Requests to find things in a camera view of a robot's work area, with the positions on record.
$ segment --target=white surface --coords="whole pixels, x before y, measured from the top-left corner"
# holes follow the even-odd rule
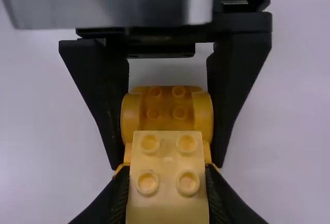
[[[234,127],[223,168],[269,223],[330,220],[330,0],[272,0],[273,49]],[[0,7],[0,223],[66,224],[113,172],[57,52],[74,31],[14,31]],[[130,85],[206,87],[193,59],[134,60]]]

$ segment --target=yellow lego brick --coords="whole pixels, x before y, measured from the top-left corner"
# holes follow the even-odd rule
[[[196,130],[210,143],[213,108],[209,94],[199,87],[138,87],[126,94],[121,109],[124,143],[136,130]]]
[[[209,223],[200,131],[135,131],[129,174],[126,223]]]

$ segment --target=silver metal housing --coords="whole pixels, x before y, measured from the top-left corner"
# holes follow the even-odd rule
[[[167,27],[212,20],[213,0],[3,0],[18,29]]]

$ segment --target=lego stud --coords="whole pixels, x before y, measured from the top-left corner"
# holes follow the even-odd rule
[[[160,87],[150,87],[148,90],[148,96],[152,99],[159,99],[161,97]]]
[[[182,99],[186,94],[186,89],[184,86],[175,86],[172,88],[172,94],[177,99]]]
[[[181,107],[181,106],[178,106],[178,107],[175,107],[173,109],[173,113],[172,113],[174,119],[176,120],[185,120],[187,118],[187,109],[185,107]]]
[[[160,111],[156,108],[150,108],[149,110],[147,110],[146,116],[150,120],[157,120],[160,118]]]
[[[190,135],[182,135],[176,141],[177,149],[184,155],[193,153],[197,149],[197,141]]]
[[[152,196],[158,191],[159,178],[153,170],[143,171],[136,180],[138,192],[146,197]]]
[[[154,154],[160,147],[160,140],[155,135],[146,135],[140,144],[141,151],[145,154]]]
[[[201,181],[199,176],[190,170],[182,171],[176,180],[176,188],[184,197],[192,197],[199,190]]]

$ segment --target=lego brick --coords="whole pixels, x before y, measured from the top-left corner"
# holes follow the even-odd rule
[[[199,87],[138,87],[126,94],[121,108],[121,133],[131,143],[136,130],[198,130],[210,143],[213,108],[209,94]]]
[[[128,224],[209,223],[200,131],[135,131]]]

